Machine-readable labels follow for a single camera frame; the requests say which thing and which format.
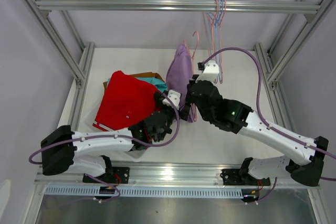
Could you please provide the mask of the pink hanger of red trousers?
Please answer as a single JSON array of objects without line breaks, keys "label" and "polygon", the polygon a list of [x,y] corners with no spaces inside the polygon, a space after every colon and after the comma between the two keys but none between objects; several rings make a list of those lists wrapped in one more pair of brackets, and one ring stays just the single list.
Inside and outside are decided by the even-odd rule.
[{"label": "pink hanger of red trousers", "polygon": [[203,13],[203,22],[210,55],[216,51],[215,21],[216,19],[212,13]]}]

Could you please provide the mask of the pink hanger of lilac trousers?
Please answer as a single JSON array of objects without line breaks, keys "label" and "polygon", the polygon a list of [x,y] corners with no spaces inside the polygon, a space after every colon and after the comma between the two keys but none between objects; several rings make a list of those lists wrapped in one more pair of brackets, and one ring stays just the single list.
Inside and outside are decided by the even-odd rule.
[{"label": "pink hanger of lilac trousers", "polygon": [[[187,85],[189,84],[189,80],[192,77],[192,75],[194,74],[194,61],[195,61],[195,55],[197,52],[197,48],[198,48],[198,43],[199,43],[199,32],[196,30],[193,32],[193,37],[195,36],[197,38],[196,44],[194,46],[194,50],[192,52],[192,54],[190,53],[190,49],[186,43],[186,41],[183,41],[183,78],[182,80],[184,81],[183,84],[183,91],[184,91],[184,101],[186,99],[186,95],[187,95]],[[186,119],[186,121],[188,123],[193,123],[197,121],[197,112],[195,109],[195,106],[190,105],[190,110],[188,112],[188,117]]]}]

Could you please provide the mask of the red trousers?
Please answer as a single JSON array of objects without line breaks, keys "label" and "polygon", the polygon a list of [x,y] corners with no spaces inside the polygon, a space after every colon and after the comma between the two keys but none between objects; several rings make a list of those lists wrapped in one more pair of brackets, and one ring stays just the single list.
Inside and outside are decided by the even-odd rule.
[{"label": "red trousers", "polygon": [[133,126],[157,108],[152,84],[116,71],[104,92],[93,126],[102,131],[115,131]]}]

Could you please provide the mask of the blue hanger of teal trousers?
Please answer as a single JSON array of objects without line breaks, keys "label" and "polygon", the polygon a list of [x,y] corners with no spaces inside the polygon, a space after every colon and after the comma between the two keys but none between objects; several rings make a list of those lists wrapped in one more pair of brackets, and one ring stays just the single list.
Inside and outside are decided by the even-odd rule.
[{"label": "blue hanger of teal trousers", "polygon": [[[215,37],[216,37],[216,51],[222,49],[222,22],[226,13],[226,1],[225,0],[215,0],[216,2],[216,13],[214,15],[215,21]],[[219,75],[216,78],[216,83],[223,83],[223,67],[222,61],[223,57],[222,54],[219,53],[215,56],[216,63],[219,66]]]}]

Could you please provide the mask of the brown trousers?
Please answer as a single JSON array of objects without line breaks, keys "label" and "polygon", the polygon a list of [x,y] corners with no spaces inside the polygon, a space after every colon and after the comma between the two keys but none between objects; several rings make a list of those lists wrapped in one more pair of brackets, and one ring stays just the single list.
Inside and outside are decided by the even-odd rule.
[{"label": "brown trousers", "polygon": [[166,84],[163,78],[156,72],[143,72],[143,73],[135,73],[131,76],[138,78],[139,80],[146,81],[150,84],[156,86],[160,91],[164,91],[166,89]]}]

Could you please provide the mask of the blue hanger of brown trousers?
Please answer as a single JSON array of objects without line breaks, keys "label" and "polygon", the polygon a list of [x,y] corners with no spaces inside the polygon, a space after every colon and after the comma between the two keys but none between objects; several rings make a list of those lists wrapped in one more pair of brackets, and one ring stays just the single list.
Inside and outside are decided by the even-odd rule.
[{"label": "blue hanger of brown trousers", "polygon": [[[211,39],[212,39],[212,51],[217,52],[222,48],[221,40],[221,24],[224,17],[225,2],[223,0],[215,0],[216,9],[214,13],[209,13],[211,19]],[[223,83],[223,69],[222,69],[222,55],[217,54],[213,58],[218,67],[219,73],[215,79],[215,83]]]}]

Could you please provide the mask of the teal trousers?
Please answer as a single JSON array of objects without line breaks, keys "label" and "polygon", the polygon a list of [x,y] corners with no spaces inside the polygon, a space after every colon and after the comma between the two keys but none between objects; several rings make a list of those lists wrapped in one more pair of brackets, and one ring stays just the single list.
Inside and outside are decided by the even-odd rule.
[{"label": "teal trousers", "polygon": [[105,91],[165,91],[167,84],[154,77],[122,76],[110,78],[104,86]]}]

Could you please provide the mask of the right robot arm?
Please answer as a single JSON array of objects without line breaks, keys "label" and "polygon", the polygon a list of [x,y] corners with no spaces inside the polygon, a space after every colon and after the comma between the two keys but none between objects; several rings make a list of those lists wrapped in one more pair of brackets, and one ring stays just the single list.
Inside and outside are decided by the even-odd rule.
[{"label": "right robot arm", "polygon": [[263,122],[258,112],[237,101],[224,99],[207,80],[193,76],[187,85],[186,106],[196,105],[202,119],[220,130],[258,140],[282,153],[274,158],[244,159],[240,169],[223,170],[225,185],[269,186],[272,178],[288,178],[304,186],[316,187],[322,177],[325,151],[324,137],[302,137],[279,125]]}]

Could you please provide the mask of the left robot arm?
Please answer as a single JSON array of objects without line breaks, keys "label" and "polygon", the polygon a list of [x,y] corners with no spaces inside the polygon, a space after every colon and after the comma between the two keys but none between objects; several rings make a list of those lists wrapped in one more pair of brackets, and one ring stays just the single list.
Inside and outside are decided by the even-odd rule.
[{"label": "left robot arm", "polygon": [[155,93],[159,109],[139,123],[116,131],[82,133],[63,125],[41,141],[42,174],[82,173],[106,183],[114,174],[109,151],[134,152],[148,147],[165,146],[171,125],[177,122],[181,93],[175,90]]}]

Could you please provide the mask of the lilac trousers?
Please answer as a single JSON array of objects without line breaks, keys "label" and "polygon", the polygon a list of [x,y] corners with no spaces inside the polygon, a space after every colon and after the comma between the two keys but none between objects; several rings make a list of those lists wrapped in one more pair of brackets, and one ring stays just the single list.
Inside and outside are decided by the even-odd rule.
[{"label": "lilac trousers", "polygon": [[193,60],[186,42],[182,42],[174,55],[174,58],[166,74],[166,84],[169,90],[181,94],[179,107],[185,106],[187,85],[193,75]]}]

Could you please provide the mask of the pink hanger of yellow trousers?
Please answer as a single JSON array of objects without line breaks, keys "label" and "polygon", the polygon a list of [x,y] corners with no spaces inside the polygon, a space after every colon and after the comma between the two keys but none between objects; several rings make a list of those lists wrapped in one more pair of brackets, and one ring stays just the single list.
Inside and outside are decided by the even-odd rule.
[{"label": "pink hanger of yellow trousers", "polygon": [[221,24],[225,15],[225,10],[225,0],[215,0],[215,11],[203,13],[203,22],[208,45],[208,54],[210,56],[222,48]]}]

